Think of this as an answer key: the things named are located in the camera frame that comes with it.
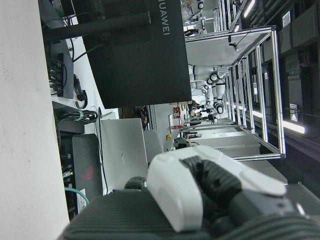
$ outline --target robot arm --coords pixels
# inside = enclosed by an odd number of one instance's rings
[[[282,182],[203,145],[157,155],[147,188],[176,232],[201,228],[201,192],[228,212],[235,227],[259,216],[301,214],[284,197]]]

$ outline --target white desk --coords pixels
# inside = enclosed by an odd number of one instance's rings
[[[0,238],[56,239],[69,218],[38,1],[0,5]],[[76,56],[84,51],[80,41]],[[102,104],[81,67],[85,60],[74,67],[91,109]],[[73,100],[58,102],[73,106]]]

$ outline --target black fabric surface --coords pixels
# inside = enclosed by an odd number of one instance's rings
[[[59,239],[208,240],[211,237],[204,227],[199,231],[175,232],[148,191],[129,190],[97,198],[71,221]]]

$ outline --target person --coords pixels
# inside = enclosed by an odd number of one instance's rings
[[[189,115],[191,114],[191,111],[192,111],[193,109],[199,109],[199,106],[200,106],[199,103],[196,103],[195,100],[192,100],[192,103],[191,103],[191,104],[188,104],[188,113],[189,113]]]

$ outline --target silver laptop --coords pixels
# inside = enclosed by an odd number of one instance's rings
[[[146,177],[148,163],[140,118],[101,121],[103,165],[108,188],[122,190],[132,177]]]

